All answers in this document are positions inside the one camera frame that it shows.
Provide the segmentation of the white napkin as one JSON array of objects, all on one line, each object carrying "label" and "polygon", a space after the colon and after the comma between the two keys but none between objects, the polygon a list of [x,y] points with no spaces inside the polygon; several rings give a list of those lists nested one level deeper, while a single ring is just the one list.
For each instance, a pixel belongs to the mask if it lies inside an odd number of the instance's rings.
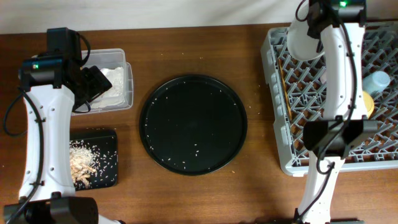
[{"label": "white napkin", "polygon": [[107,106],[117,106],[124,102],[124,69],[102,68],[103,75],[111,82],[112,87],[100,95],[91,103],[92,109],[105,108]]}]

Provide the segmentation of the grey plate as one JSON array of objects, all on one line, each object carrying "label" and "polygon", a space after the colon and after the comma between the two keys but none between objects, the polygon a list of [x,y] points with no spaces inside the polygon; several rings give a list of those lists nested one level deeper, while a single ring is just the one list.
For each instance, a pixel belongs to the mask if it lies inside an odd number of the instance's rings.
[{"label": "grey plate", "polygon": [[314,60],[324,55],[319,39],[310,37],[307,21],[294,19],[287,32],[287,48],[291,56],[300,61]]}]

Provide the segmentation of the wooden chopstick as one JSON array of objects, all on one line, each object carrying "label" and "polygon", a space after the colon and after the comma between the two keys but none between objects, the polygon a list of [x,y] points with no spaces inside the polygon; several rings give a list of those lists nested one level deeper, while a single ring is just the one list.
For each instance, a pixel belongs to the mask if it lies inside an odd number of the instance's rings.
[{"label": "wooden chopstick", "polygon": [[285,98],[285,104],[286,104],[286,108],[287,108],[287,114],[289,116],[289,120],[292,120],[292,112],[290,109],[289,97],[287,94],[287,89],[286,89],[285,80],[284,80],[283,76],[281,76],[281,82],[282,82],[282,88],[284,91],[284,98]]},{"label": "wooden chopstick", "polygon": [[282,61],[280,58],[277,59],[277,63],[278,63],[278,68],[279,68],[279,74],[280,74],[280,79],[281,79],[281,83],[282,83],[282,88],[286,93],[286,85],[285,85],[285,79],[284,79],[284,71],[282,68]]}]

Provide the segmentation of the peanut shells and rice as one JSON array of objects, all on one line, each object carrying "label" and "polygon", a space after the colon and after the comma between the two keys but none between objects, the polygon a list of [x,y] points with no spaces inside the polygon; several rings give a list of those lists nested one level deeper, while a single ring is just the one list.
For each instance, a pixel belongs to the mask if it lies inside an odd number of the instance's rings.
[{"label": "peanut shells and rice", "polygon": [[75,190],[112,187],[118,181],[118,153],[86,140],[70,141],[70,172]]}]

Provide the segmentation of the blue plastic cup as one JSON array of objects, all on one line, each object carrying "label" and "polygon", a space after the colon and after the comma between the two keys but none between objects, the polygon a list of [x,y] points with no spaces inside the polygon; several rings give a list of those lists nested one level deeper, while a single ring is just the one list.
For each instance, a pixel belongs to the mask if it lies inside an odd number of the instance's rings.
[{"label": "blue plastic cup", "polygon": [[391,82],[390,76],[383,71],[376,71],[363,79],[363,91],[376,96],[385,90]]}]

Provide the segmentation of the yellow plastic bowl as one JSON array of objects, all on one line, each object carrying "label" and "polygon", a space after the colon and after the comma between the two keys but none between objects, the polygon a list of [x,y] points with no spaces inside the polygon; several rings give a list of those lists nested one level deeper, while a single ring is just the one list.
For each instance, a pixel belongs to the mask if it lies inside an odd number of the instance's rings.
[{"label": "yellow plastic bowl", "polygon": [[368,116],[368,118],[370,118],[374,111],[374,107],[375,107],[374,100],[373,100],[372,96],[369,93],[367,93],[366,91],[363,91],[363,100],[364,100],[364,104],[365,104],[365,107],[367,110],[367,116]]}]

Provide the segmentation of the pink plastic cup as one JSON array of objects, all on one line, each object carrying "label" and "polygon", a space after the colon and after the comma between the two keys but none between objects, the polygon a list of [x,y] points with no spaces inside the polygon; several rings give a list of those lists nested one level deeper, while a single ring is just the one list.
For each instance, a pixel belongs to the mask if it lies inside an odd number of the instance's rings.
[{"label": "pink plastic cup", "polygon": [[321,81],[322,84],[326,83],[326,75],[327,75],[327,72],[324,71],[323,74],[320,77],[320,81]]}]

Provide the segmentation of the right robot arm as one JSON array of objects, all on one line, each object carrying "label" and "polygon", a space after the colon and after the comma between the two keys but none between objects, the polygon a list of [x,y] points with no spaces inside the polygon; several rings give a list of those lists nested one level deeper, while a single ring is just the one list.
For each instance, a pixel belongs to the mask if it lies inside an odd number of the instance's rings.
[{"label": "right robot arm", "polygon": [[288,50],[300,61],[325,58],[323,118],[303,129],[309,168],[294,223],[330,223],[336,180],[349,152],[377,131],[364,103],[361,53],[365,1],[301,1],[288,31]]}]

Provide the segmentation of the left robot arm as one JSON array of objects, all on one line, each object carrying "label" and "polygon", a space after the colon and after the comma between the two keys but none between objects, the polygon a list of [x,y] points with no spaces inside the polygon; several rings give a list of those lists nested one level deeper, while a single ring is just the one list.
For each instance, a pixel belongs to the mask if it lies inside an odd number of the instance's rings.
[{"label": "left robot arm", "polygon": [[112,87],[98,67],[85,67],[85,41],[66,27],[48,29],[46,52],[19,69],[27,158],[19,201],[4,206],[5,223],[111,223],[93,198],[75,195],[70,172],[71,115]]}]

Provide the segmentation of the clear plastic waste bin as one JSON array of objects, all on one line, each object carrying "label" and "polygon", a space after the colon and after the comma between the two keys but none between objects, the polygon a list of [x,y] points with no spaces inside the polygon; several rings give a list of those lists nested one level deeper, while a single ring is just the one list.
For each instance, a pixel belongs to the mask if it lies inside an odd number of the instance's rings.
[{"label": "clear plastic waste bin", "polygon": [[93,114],[129,109],[133,101],[133,78],[131,65],[126,62],[124,50],[83,50],[81,57],[88,59],[84,64],[85,68],[98,67],[111,82],[112,87],[89,103],[90,110],[82,105],[70,115],[77,115],[79,112]]}]

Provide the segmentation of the grey dishwasher rack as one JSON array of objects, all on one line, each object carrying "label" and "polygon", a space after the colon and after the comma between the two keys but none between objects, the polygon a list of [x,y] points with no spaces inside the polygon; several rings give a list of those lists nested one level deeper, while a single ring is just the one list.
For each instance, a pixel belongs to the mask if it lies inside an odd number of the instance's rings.
[{"label": "grey dishwasher rack", "polygon": [[[261,47],[266,83],[271,89],[274,107],[274,132],[281,169],[287,175],[302,177],[308,171],[308,152],[303,145],[303,126],[319,120],[323,114],[326,85],[320,77],[324,58],[310,61],[293,59],[287,48],[286,27],[270,29]],[[386,72],[391,82],[373,96],[371,119],[378,132],[354,148],[342,168],[344,172],[397,168],[397,22],[367,24],[362,46],[363,76]],[[289,120],[277,59],[282,61],[292,120]]]}]

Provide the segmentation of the black rectangular bin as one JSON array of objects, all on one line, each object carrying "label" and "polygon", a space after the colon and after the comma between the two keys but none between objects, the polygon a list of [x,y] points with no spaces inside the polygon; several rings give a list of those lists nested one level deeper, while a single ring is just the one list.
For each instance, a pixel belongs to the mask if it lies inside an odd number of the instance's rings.
[{"label": "black rectangular bin", "polygon": [[110,129],[96,129],[94,131],[80,131],[71,133],[71,140],[86,140],[89,143],[99,144],[105,149],[115,150],[118,153],[118,138],[116,132]]}]

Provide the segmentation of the round black tray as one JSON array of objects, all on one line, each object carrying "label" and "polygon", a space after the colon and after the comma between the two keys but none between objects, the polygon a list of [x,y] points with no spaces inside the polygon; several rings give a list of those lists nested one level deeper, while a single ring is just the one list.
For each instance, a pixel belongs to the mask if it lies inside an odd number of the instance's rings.
[{"label": "round black tray", "polygon": [[148,155],[180,175],[221,169],[239,154],[247,131],[247,114],[238,94],[206,75],[182,75],[159,85],[139,118]]}]

